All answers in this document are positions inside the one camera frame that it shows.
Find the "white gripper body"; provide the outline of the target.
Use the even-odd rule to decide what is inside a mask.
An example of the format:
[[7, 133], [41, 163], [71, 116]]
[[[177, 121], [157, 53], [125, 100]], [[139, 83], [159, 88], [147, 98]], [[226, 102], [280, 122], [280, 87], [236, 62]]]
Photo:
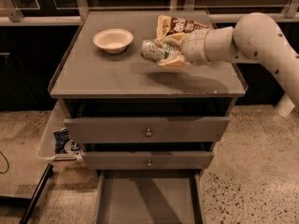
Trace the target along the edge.
[[208, 32], [208, 29], [194, 30], [184, 38], [181, 52], [188, 63], [194, 66], [210, 64], [205, 45]]

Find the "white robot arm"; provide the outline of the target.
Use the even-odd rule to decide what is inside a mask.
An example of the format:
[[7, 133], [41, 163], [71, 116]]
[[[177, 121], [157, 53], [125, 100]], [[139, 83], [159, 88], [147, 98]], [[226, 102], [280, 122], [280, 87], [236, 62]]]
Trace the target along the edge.
[[232, 63], [243, 57], [253, 60], [267, 69], [284, 90], [276, 105], [277, 113], [287, 117], [299, 107], [299, 56], [266, 14], [250, 13], [234, 27], [176, 33], [162, 41], [179, 47], [188, 63]]

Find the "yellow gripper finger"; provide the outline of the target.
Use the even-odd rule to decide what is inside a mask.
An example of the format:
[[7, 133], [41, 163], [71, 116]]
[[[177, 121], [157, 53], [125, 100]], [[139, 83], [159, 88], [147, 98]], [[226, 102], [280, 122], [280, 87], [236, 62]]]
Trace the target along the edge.
[[176, 33], [172, 35], [167, 35], [162, 39], [163, 43], [170, 44], [172, 46], [176, 46], [179, 49], [182, 48], [183, 41], [188, 37], [188, 34], [185, 33]]
[[188, 63], [182, 55], [176, 57], [168, 57], [167, 59], [160, 60], [158, 65], [164, 68], [182, 68]]

